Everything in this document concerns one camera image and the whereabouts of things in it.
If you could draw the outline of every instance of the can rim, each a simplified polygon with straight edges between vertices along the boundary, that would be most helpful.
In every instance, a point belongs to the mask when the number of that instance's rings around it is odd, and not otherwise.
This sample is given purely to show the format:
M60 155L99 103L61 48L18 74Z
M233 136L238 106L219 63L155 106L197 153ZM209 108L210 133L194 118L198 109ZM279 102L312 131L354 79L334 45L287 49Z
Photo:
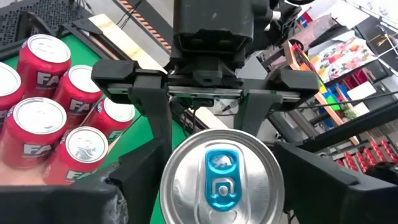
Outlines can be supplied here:
M123 110L123 109L131 109L131 114L130 114L130 116L128 117L128 119L119 119L119 118L116 117L114 114L110 113L110 112L111 112L110 109L109 109L110 106L118 106L118 107L120 107L120 110ZM108 116L110 116L110 117L111 117L112 119L114 119L115 121L119 121L119 122L128 122L128 121L131 121L132 119L134 119L134 117L135 117L135 115L136 115L136 107L135 107L134 105L122 105L122 106L120 106L119 104L114 103L113 101L111 101L108 97L105 98L105 101L104 101L104 109L105 109L106 114L107 114Z
M182 159L194 148L196 148L198 145L197 142L192 142L192 139L196 139L198 135L203 134L203 133L209 133L209 132L214 132L214 134L210 136L216 136L217 132L220 131L226 131L225 129L207 129L204 131L200 131L199 133L193 134L190 137L188 137L186 140L184 140L173 152L173 154L170 156L169 160L167 161L167 164L164 168L161 182L160 182L160 189L159 189L159 194L160 194L160 208L162 210L164 219L166 223L182 223L179 216L174 212L173 209L170 209L173 207L173 200L171 199L171 194L170 192L172 191L173 187L173 182L174 182L174 173L178 169L179 162L182 161ZM266 217L263 218L262 221L264 220L272 220L272 223L279 223L281 219L281 215L283 212L283 207L284 207L284 200L285 200L285 190L284 190L284 180L283 180L283 175L282 175L282 170L280 169L279 164L277 163L277 160L271 150L260 140L258 140L256 137L245 133L244 131L236 130L236 129L228 129L231 133L235 133L236 135L233 136L233 138L228 139L232 141L236 141L236 138L241 138L243 141L253 141L255 146L261 146L262 148L265 148L267 150L261 151L260 149L256 149L256 147L250 147L250 149L258 156L258 158L261 160L261 162L264 164L264 168L267 171L267 175L269 179L272 181L269 181L270 185L270 195L273 195L272 200L269 202L269 207L273 208L273 210L270 213L266 213Z
M16 79L17 82L15 87L10 89L8 92L0 93L0 96L8 96L15 93L19 89L19 87L21 87L21 76L19 76L18 72L15 71L15 69L5 63L0 62L0 67L7 70L9 74L11 74Z
M50 57L50 58L48 58L48 57L43 57L42 55L37 55L37 54L35 54L35 51L32 49L32 42L34 41L34 40L37 40L37 39L49 39L49 40L52 40L52 41L54 41L54 42L56 42L57 44L59 44L60 46L62 46L62 48L65 50L65 52L66 52L66 54L67 54L67 56L65 57L65 59L62 59L62 60L59 60L59 57L57 58L57 57ZM38 57L39 59L41 59L41 60L43 60L43 61L46 61L46 62L50 62L50 63L64 63L64 62L67 62L69 59L70 59L70 56L71 56L71 52L70 52L70 49L69 49L69 47L64 43L64 42L62 42L62 40L60 40L60 39L58 39L58 38L56 38L56 37L53 37L53 36L51 36L51 35L47 35L47 34L36 34L36 35L33 35L32 37L29 37L29 39L27 40L27 46L28 46L28 48L29 48L29 50L36 56L36 57Z
M87 65L75 65L72 68L69 69L68 71L68 77L72 85L76 88L78 88L81 91L84 91L86 93L98 93L100 92L100 88L98 88L97 85L90 79L90 82L92 82L94 85L89 86L87 85L87 80L84 78L76 78L76 76L73 75L73 72L75 72L78 69L85 69L90 71L90 76L91 72L93 71L93 67L87 66Z
M101 154L101 156L99 156L95 160L89 161L89 162L82 161L81 159L79 159L76 156L74 156L73 153L71 152L70 148L68 147L69 146L69 142L70 142L70 138L74 134L76 134L77 132L84 131L84 130L85 131L92 131L92 132L96 133L102 139L103 144L104 144L104 151ZM100 130L98 130L96 128L93 128L93 127L89 127L89 126L82 126L82 127L79 127L79 128L75 128L74 130L72 130L71 132L68 133L68 136L67 136L67 138L65 140L65 146L66 146L66 149L67 149L67 152L68 152L69 156L72 157L74 160L79 161L81 163L85 163L85 164L92 164L94 162L98 162L98 161L102 160L107 155L109 144L108 144L108 140L106 139L105 135Z
M51 132L47 132L47 133L38 133L38 132L33 132L31 130L26 129L21 124L20 119L17 117L18 111L20 110L20 108L22 106L26 105L26 103L30 103L30 102L33 102L33 101L41 101L41 102L44 102L44 103L50 103L51 105L55 106L61 112L61 114L62 114L62 122L60 123L60 125L56 129L51 130ZM15 105L14 111L12 112L12 116L14 117L14 120L18 124L18 126L20 128L22 128L24 131L27 131L27 132L32 133L32 134L39 134L39 135L56 133L57 131L61 130L64 127L64 125L66 124L66 122L67 122L67 112L65 111L65 109L63 109L63 107L59 103L57 103L56 101L53 101L53 100L45 98L45 97L32 97L32 98L27 98L27 99L24 99L24 100L20 101L17 105Z

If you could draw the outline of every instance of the pull tab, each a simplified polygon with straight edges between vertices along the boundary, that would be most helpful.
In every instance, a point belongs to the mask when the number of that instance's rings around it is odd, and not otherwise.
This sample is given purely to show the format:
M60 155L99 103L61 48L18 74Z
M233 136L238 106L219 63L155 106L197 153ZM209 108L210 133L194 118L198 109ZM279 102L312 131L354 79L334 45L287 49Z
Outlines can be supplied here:
M239 154L235 150L215 149L206 152L205 197L211 208L227 212L242 197Z

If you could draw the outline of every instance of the can top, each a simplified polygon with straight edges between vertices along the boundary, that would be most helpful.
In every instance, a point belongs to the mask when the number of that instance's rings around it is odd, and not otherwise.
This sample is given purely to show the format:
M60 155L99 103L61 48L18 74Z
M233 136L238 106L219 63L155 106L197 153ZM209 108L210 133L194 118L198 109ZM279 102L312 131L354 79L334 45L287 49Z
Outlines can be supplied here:
M72 84L81 91L97 93L101 91L91 80L93 68L87 65L75 65L69 69L69 79Z
M208 129L174 150L160 183L166 223L279 223L282 171L254 136Z
M21 77L17 71L2 62L0 62L0 74L0 96L10 95L21 86Z
M113 103L109 98L105 98L104 108L106 113L115 121L128 122L136 115L134 105L124 105Z
M74 129L68 134L65 144L69 155L82 163L98 162L108 152L108 140L105 135L92 127Z
M60 39L36 34L27 40L29 50L38 58L51 63L63 63L70 59L70 49Z
M14 108L13 116L23 130L33 134L55 133L67 122L62 106L44 97L22 100Z

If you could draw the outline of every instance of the green table surface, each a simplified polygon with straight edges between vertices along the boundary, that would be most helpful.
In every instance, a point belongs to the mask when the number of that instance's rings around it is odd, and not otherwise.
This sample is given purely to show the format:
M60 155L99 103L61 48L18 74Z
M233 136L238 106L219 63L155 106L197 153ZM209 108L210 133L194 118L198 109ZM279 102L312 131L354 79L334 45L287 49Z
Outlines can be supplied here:
M93 66L100 58L91 51L85 44L79 41L75 36L69 35L62 39L70 48L72 53L72 66L73 65L89 65ZM17 67L17 57L10 58L4 63L13 68ZM185 135L182 128L173 121L173 149L176 148L184 139ZM112 151L109 153L105 163L102 167L118 161L119 156L130 152L153 138L152 131L150 130L149 122L146 117L140 115L136 111L134 124L121 136L119 141L115 144ZM160 211L159 199L156 200L154 212L152 214L151 224L164 223L162 213Z

